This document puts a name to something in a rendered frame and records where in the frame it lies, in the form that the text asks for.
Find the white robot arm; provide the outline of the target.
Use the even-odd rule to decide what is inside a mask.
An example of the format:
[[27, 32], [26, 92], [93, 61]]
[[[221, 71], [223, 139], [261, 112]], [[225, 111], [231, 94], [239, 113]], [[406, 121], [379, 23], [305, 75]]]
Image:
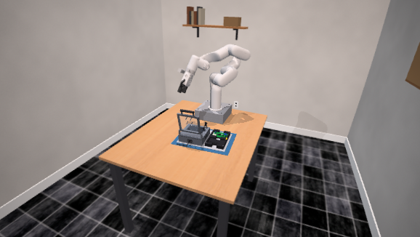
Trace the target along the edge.
[[224, 46], [223, 48], [218, 49], [215, 52], [208, 53], [201, 57], [192, 55], [192, 57], [190, 58], [190, 62], [187, 65], [186, 70], [183, 70], [181, 68], [178, 69], [178, 72], [180, 73], [185, 73], [185, 71], [187, 71], [188, 73], [195, 75], [197, 68], [200, 68], [201, 70], [206, 71], [210, 67], [210, 64], [209, 64], [210, 62], [219, 62], [230, 55], [234, 57], [227, 65], [221, 68], [220, 70], [221, 74], [217, 72], [213, 72], [209, 77], [210, 106], [211, 107], [209, 106], [208, 109], [210, 111], [222, 110], [222, 106], [221, 106], [222, 87], [226, 86], [227, 84], [229, 84], [232, 80], [236, 78], [236, 76], [238, 75], [237, 69], [240, 66], [241, 59], [248, 60], [251, 56], [250, 51], [236, 45], [228, 44]]

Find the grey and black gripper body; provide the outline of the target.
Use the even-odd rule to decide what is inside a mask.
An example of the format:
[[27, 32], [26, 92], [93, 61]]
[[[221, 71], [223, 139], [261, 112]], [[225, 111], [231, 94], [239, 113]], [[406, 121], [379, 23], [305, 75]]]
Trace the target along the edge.
[[[187, 75], [187, 77], [186, 77], [186, 75]], [[191, 74], [191, 73], [188, 73], [187, 71], [185, 71], [185, 74], [184, 74], [184, 76], [183, 76], [183, 78], [182, 78], [182, 80], [184, 80], [185, 79], [185, 82], [183, 83], [186, 87], [189, 87], [190, 86], [190, 84], [191, 84], [191, 81], [193, 80], [193, 74]]]

